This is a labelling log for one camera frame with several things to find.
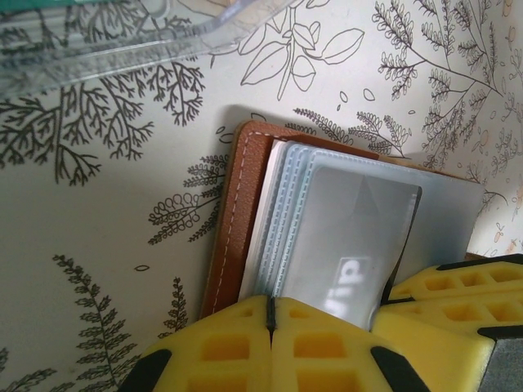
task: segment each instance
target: brown leather wallet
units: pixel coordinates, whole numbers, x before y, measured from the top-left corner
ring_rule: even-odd
[[[385,158],[376,153],[264,122],[250,121],[240,125],[236,130],[230,155],[201,317],[233,305],[238,300],[274,140],[291,140],[376,160]]]

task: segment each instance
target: white stitching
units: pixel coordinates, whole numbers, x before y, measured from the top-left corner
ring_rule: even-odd
[[[218,302],[218,294],[220,294],[220,287],[221,287],[221,282],[223,279],[223,271],[225,270],[225,267],[226,267],[227,252],[229,251],[230,232],[232,231],[232,224],[235,221],[236,202],[238,201],[239,187],[242,183],[242,177],[244,175],[245,154],[247,153],[247,145],[248,145],[249,139],[252,135],[269,136],[269,137],[272,137],[273,139],[288,141],[287,139],[285,139],[281,136],[275,136],[275,135],[271,135],[269,133],[262,133],[262,132],[256,132],[256,131],[250,132],[247,135],[247,137],[245,138],[244,151],[242,153],[242,162],[239,165],[239,176],[238,176],[239,181],[238,181],[238,186],[236,187],[235,203],[232,206],[232,213],[231,213],[230,222],[229,222],[229,230],[227,231],[226,248],[225,248],[225,251],[223,252],[223,264],[221,265],[220,280],[218,281],[218,289],[216,290],[216,296],[214,298],[214,305],[212,305],[211,313],[214,313],[214,311],[216,309],[216,305]]]

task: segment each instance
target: black plastic part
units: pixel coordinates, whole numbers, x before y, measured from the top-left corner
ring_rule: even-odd
[[[171,351],[162,349],[140,359],[118,388],[118,392],[153,392],[171,356]]]
[[[496,342],[478,391],[523,390],[523,325],[484,327],[477,333]]]
[[[370,349],[370,354],[393,392],[430,392],[403,355],[380,345]]]
[[[395,300],[386,300],[382,305],[394,305],[394,304],[403,304],[405,302],[415,302],[416,300],[413,297],[408,298],[397,298]]]
[[[275,298],[273,296],[267,297],[267,320],[266,327],[269,330],[270,344],[272,345],[272,335],[276,329],[276,305]]]
[[[497,263],[498,261],[506,261],[507,263],[523,265],[523,254],[507,255],[490,257],[489,259],[478,259],[469,261],[460,261],[459,263],[443,264],[436,268],[437,271],[449,271],[457,270],[458,268],[472,267],[474,265],[485,265],[491,263]]]
[[[407,242],[409,241],[410,237],[410,230],[412,230],[412,226],[414,224],[414,218],[416,217],[416,213],[418,212],[419,202],[422,199],[423,190],[422,187],[418,187],[418,195],[416,197],[416,204],[414,205],[414,210],[412,213],[412,219],[410,220],[409,225],[409,232],[407,233],[407,238],[405,239],[405,243],[403,244],[403,249],[401,249],[400,259],[396,262],[396,265],[394,266],[394,269],[392,270],[392,274],[387,280],[387,283],[385,283],[385,287],[383,288],[382,292],[382,300],[380,302],[380,305],[386,305],[389,301],[389,296],[391,295],[392,287],[394,286],[394,281],[396,280],[396,275],[398,274],[398,269],[400,268],[401,259],[403,258],[403,254],[405,253],[405,249],[407,248]]]

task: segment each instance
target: clear plastic container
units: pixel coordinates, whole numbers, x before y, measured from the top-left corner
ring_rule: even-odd
[[[224,51],[292,0],[116,0],[0,12],[0,96]]]

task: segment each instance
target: botanical print wallpaper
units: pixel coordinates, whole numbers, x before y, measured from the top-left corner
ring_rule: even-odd
[[[63,28],[99,42],[193,22],[98,7]],[[513,0],[298,0],[227,50],[1,101],[0,391],[114,391],[196,320],[250,118],[480,182],[469,250],[523,252],[521,16]],[[65,45],[45,22],[0,45]]]

